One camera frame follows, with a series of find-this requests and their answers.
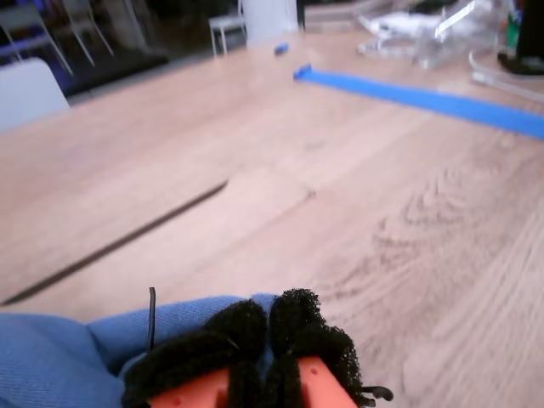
blue painter's tape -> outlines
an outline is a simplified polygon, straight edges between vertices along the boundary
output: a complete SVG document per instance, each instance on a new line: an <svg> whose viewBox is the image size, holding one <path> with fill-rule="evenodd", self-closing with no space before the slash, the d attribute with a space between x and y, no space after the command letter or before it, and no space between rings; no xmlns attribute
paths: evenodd
<svg viewBox="0 0 544 408"><path fill-rule="evenodd" d="M544 140L544 116L526 110L448 93L371 81L358 76L314 71L311 65L305 65L295 72L294 78L297 81L314 82L371 98L390 100Z"/></svg>

wooden table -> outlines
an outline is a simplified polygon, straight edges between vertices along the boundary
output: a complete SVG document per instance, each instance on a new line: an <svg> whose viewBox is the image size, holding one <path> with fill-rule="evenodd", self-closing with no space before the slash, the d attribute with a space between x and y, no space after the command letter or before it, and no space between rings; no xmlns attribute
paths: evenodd
<svg viewBox="0 0 544 408"><path fill-rule="evenodd" d="M538 111L468 80L291 37L0 137L4 299L229 180L190 212L4 311L81 320L221 293L316 290L387 407L544 400L544 144L312 84L311 62Z"/></svg>

blue fabric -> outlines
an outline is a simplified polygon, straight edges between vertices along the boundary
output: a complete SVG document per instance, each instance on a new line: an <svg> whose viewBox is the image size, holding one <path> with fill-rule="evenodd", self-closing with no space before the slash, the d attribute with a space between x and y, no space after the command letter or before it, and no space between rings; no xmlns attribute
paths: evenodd
<svg viewBox="0 0 544 408"><path fill-rule="evenodd" d="M358 76L314 71L310 65L295 72L294 78L544 139L544 116L525 110L448 93L371 81Z"/></svg>
<svg viewBox="0 0 544 408"><path fill-rule="evenodd" d="M267 313L273 295L253 299ZM156 343L193 330L238 297L161 306ZM145 351L149 310L84 325L34 314L0 314L0 408L118 408L122 373ZM267 351L259 368L271 362Z"/></svg>

white chair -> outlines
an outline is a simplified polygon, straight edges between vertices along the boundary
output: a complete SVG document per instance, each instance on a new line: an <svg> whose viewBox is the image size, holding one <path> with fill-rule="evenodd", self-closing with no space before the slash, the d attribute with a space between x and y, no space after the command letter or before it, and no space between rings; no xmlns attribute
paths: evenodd
<svg viewBox="0 0 544 408"><path fill-rule="evenodd" d="M29 51L34 48L40 48L45 45L51 45L62 65L68 72L70 72L70 74L72 74L71 68L68 65L68 62L66 62L65 56L62 54L60 48L49 34L45 24L43 24L42 16L34 4L13 6L0 10L0 27L3 29L6 37L9 40L8 45L0 47L0 57L17 55L19 61L22 61L20 55L21 52ZM11 31L32 27L41 28L42 33L34 37L17 41L14 41L14 39L11 37Z"/></svg>
<svg viewBox="0 0 544 408"><path fill-rule="evenodd" d="M41 59L0 66L0 132L67 109L65 96Z"/></svg>
<svg viewBox="0 0 544 408"><path fill-rule="evenodd" d="M223 54L227 54L227 42L224 33L228 30L234 30L240 28L246 34L246 19L244 18L241 10L241 0L238 0L238 14L222 15L220 17L212 17L209 20L210 32L212 34L212 46L213 55L218 54L217 46L215 44L215 31L221 33L221 43L223 44Z"/></svg>
<svg viewBox="0 0 544 408"><path fill-rule="evenodd" d="M70 32L76 37L77 42L81 46L88 61L94 66L93 57L88 52L87 47L83 43L81 33L84 31L95 31L108 51L113 55L113 50L110 44L106 41L104 34L99 29L94 19L93 9L91 8L90 0L62 0L66 13L68 14Z"/></svg>

black wire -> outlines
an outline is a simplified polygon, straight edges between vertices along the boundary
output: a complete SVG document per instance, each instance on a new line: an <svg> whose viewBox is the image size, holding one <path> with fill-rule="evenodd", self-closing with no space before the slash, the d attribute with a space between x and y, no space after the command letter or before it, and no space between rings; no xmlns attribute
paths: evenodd
<svg viewBox="0 0 544 408"><path fill-rule="evenodd" d="M155 288L150 287L150 328L147 336L147 352L149 353L155 345L155 312L156 312L156 294Z"/></svg>

